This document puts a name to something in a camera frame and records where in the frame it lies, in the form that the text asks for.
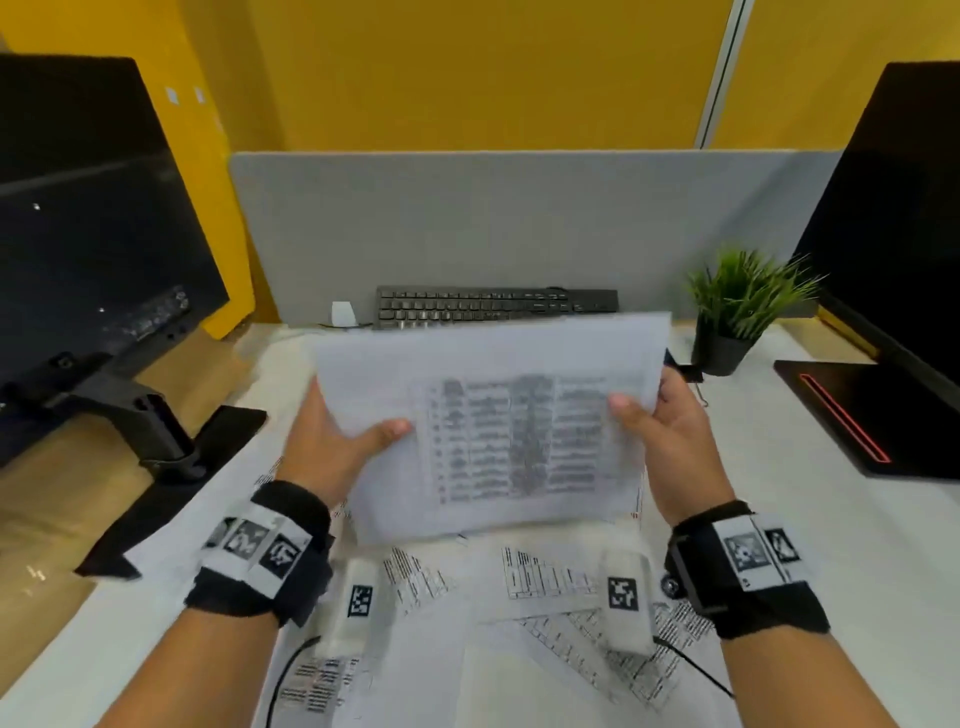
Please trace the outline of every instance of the fingernail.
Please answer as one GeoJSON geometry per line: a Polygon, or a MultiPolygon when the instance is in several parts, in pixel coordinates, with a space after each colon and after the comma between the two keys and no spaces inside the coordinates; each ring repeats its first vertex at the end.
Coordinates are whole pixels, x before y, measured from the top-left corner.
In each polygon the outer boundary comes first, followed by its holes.
{"type": "Polygon", "coordinates": [[[610,403],[610,409],[626,409],[630,406],[630,398],[619,393],[610,395],[607,401],[610,403]]]}
{"type": "Polygon", "coordinates": [[[390,420],[387,427],[394,433],[394,437],[403,437],[407,432],[413,429],[409,420],[390,420]]]}

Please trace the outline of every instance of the black stand base with red outline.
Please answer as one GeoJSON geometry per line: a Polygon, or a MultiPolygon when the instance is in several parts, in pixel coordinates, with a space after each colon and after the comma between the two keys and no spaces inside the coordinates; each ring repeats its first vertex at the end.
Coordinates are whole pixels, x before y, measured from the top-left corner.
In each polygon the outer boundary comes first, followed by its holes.
{"type": "Polygon", "coordinates": [[[777,361],[774,369],[867,476],[960,481],[960,412],[899,367],[777,361]]]}

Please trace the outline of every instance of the red line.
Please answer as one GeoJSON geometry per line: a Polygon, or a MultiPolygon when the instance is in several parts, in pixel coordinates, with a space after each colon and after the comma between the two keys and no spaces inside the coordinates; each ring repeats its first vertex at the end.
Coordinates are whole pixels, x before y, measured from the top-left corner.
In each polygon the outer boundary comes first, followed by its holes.
{"type": "Polygon", "coordinates": [[[867,454],[874,458],[877,463],[889,465],[893,462],[893,460],[890,459],[890,455],[884,452],[883,449],[870,438],[870,435],[863,431],[863,427],[858,425],[856,420],[850,416],[850,413],[837,403],[837,400],[833,398],[823,384],[809,374],[801,374],[800,381],[808,386],[813,394],[820,398],[820,401],[827,406],[829,413],[840,421],[840,424],[847,429],[860,447],[864,448],[867,454]]]}

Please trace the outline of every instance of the plant pot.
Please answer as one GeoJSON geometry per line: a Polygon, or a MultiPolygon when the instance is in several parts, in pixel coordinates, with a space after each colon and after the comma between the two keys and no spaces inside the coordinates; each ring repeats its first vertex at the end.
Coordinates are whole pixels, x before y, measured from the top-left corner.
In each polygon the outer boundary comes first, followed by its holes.
{"type": "Polygon", "coordinates": [[[693,355],[690,360],[693,366],[698,367],[704,374],[729,376],[756,341],[721,336],[712,324],[698,318],[697,337],[693,341],[693,355]]]}

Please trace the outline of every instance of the forearm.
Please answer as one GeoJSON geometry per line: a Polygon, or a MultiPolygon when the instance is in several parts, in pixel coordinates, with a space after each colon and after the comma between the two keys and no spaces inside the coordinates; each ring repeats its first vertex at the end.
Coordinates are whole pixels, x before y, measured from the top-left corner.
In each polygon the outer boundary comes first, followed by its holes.
{"type": "Polygon", "coordinates": [[[775,627],[723,652],[745,728],[897,728],[833,637],[775,627]]]}
{"type": "Polygon", "coordinates": [[[186,609],[98,724],[100,728],[247,728],[277,622],[186,609]]]}

